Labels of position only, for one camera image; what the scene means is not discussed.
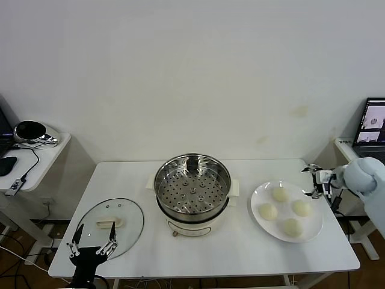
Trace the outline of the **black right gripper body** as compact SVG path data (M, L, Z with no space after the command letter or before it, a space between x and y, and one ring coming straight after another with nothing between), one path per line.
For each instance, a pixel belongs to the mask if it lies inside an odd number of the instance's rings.
M312 176L313 187L321 187L324 191L324 197L331 199L332 189L331 182L333 180L333 173L316 173Z

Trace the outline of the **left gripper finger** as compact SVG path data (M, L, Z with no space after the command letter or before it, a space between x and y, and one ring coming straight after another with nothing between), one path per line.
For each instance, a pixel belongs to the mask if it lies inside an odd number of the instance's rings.
M104 246L102 246L99 250L96 251L97 255L111 256L114 253L114 251L118 247L115 228L116 228L116 223L113 222L109 233L108 242Z
M69 250L69 257L78 256L80 254L78 245L81 240L83 228L84 228L84 224L79 225L71 241L66 243L66 246Z

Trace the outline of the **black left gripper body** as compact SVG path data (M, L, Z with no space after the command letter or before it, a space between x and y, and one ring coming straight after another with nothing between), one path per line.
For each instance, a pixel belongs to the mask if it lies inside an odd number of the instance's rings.
M100 247L82 247L79 254L71 254L69 260L75 266L70 286L94 286L96 269L107 261L105 253L97 254Z

